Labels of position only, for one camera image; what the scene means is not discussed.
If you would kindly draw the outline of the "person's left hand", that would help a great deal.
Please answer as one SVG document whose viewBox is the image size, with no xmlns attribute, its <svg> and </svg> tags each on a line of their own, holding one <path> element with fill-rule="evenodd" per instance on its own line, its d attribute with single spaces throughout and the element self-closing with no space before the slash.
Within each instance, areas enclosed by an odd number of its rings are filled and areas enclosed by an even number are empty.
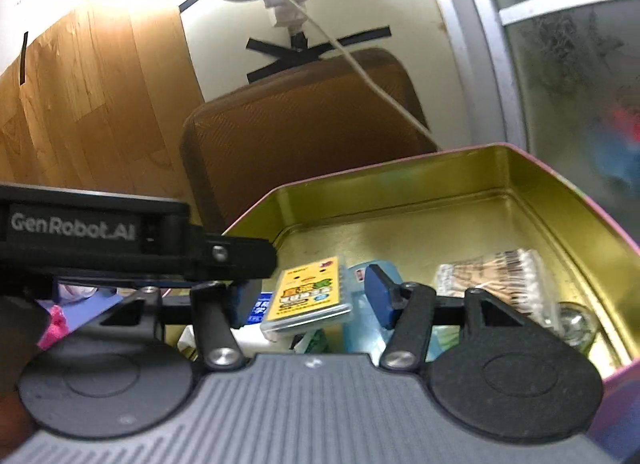
<svg viewBox="0 0 640 464">
<path fill-rule="evenodd" d="M 1 457 L 32 434 L 32 419 L 21 403 L 17 383 L 49 326 L 49 314 L 36 302 L 1 299 Z"/>
</svg>

